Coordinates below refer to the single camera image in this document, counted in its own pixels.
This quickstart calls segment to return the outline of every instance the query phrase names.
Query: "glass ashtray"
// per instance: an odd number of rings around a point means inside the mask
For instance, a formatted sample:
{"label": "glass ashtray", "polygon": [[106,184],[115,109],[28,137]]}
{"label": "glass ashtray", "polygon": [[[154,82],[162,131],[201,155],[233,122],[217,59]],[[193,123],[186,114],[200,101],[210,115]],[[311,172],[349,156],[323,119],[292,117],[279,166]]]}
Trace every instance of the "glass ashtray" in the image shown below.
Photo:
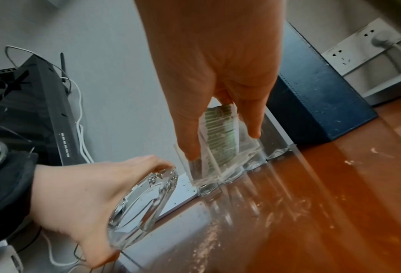
{"label": "glass ashtray", "polygon": [[152,173],[137,183],[110,216],[110,245],[123,250],[148,234],[176,188],[175,170]]}

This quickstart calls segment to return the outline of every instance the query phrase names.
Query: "dark blue leather pad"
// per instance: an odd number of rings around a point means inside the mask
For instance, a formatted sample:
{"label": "dark blue leather pad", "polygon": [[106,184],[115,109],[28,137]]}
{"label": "dark blue leather pad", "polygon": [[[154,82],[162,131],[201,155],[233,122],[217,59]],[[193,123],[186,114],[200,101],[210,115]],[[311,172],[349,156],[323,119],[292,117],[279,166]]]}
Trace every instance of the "dark blue leather pad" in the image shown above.
{"label": "dark blue leather pad", "polygon": [[377,113],[290,25],[267,107],[295,144],[332,141]]}

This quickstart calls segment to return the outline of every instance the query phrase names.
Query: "clear acrylic block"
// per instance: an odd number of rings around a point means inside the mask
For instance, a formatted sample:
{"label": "clear acrylic block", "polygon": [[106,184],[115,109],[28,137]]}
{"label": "clear acrylic block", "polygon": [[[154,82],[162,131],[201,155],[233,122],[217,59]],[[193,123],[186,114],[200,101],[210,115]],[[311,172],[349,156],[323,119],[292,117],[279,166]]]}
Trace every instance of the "clear acrylic block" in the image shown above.
{"label": "clear acrylic block", "polygon": [[110,216],[110,245],[123,250],[148,234],[175,190],[177,180],[175,170],[164,170],[148,175],[135,185]]}
{"label": "clear acrylic block", "polygon": [[195,187],[212,183],[228,183],[243,165],[261,151],[256,139],[248,135],[233,105],[209,108],[200,118],[198,138],[201,155],[188,161],[175,144],[176,152]]}

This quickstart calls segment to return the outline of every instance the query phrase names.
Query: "white power socket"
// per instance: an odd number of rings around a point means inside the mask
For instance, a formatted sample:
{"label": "white power socket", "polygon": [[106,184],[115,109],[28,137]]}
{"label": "white power socket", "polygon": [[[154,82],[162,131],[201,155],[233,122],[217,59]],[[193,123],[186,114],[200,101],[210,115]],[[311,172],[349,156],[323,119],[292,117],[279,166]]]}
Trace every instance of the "white power socket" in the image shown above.
{"label": "white power socket", "polygon": [[378,18],[323,53],[322,56],[340,75],[345,76],[385,51],[384,48],[371,44],[373,36],[381,31],[391,33],[390,41],[393,44],[401,41],[401,33]]}

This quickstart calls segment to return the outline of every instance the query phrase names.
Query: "wooden table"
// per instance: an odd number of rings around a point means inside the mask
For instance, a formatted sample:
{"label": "wooden table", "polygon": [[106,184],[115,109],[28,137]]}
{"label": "wooden table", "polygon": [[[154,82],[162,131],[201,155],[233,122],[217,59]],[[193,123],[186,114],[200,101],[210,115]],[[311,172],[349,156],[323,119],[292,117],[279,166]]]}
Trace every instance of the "wooden table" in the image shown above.
{"label": "wooden table", "polygon": [[401,99],[175,211],[126,253],[153,273],[401,272]]}

